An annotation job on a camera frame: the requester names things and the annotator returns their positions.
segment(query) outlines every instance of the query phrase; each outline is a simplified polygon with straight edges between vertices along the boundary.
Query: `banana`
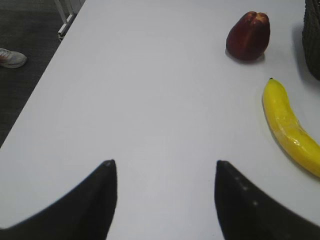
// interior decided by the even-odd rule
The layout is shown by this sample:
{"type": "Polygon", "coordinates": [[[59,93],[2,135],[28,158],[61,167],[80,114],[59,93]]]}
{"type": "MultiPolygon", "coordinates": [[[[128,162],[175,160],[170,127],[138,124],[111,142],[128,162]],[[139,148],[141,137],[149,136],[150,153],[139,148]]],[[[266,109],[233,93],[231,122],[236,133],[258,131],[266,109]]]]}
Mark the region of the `banana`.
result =
{"type": "Polygon", "coordinates": [[[266,120],[283,149],[302,167],[320,177],[320,146],[302,128],[286,89],[270,78],[262,96],[266,120]]]}

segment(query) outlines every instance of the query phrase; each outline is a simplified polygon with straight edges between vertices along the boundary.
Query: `gray carpet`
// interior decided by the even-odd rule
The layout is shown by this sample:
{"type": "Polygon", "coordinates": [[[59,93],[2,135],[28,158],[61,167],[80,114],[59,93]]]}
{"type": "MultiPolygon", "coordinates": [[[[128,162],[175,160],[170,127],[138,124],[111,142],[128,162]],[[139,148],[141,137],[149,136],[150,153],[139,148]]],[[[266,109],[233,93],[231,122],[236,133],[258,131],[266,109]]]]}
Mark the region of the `gray carpet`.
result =
{"type": "Polygon", "coordinates": [[[60,44],[57,32],[62,26],[53,0],[1,1],[0,48],[22,52],[28,62],[17,69],[0,67],[0,146],[56,52],[60,44]],[[28,9],[34,3],[35,10],[23,10],[18,2],[28,9]],[[20,8],[9,10],[14,9],[12,4],[20,8]]]}

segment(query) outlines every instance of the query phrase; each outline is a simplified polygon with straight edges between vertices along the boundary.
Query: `gray sneaker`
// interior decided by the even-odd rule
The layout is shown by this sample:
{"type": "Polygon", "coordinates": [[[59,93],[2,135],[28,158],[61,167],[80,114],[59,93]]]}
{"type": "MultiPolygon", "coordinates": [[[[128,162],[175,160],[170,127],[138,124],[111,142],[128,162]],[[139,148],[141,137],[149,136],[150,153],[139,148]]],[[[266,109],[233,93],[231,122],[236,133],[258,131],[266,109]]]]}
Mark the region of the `gray sneaker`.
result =
{"type": "Polygon", "coordinates": [[[16,69],[24,65],[26,61],[27,57],[22,53],[0,48],[0,66],[8,69],[16,69]]]}

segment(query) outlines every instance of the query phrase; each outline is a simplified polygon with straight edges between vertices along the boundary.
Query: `table surface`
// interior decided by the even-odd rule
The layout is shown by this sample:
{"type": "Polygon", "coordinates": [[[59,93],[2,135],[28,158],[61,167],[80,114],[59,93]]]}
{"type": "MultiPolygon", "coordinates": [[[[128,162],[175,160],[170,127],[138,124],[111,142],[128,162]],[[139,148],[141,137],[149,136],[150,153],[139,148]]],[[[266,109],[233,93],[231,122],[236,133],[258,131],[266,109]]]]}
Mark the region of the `table surface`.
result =
{"type": "Polygon", "coordinates": [[[303,16],[301,0],[87,0],[0,149],[0,226],[52,204],[109,159],[118,171],[109,240],[223,239],[219,159],[320,225],[320,181],[284,155],[261,101],[278,79],[320,142],[303,16]],[[225,53],[248,11],[271,24],[253,64],[225,53]]]}

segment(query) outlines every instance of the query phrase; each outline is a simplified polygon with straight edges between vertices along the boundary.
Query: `red apple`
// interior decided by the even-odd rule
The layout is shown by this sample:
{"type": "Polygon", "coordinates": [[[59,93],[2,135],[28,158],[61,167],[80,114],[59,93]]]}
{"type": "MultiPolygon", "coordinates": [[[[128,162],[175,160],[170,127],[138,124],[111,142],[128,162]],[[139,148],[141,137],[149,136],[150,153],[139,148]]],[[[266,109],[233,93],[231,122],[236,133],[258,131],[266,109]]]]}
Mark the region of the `red apple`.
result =
{"type": "Polygon", "coordinates": [[[249,11],[233,26],[226,39],[226,49],[239,60],[252,61],[266,50],[270,23],[265,13],[249,11]]]}

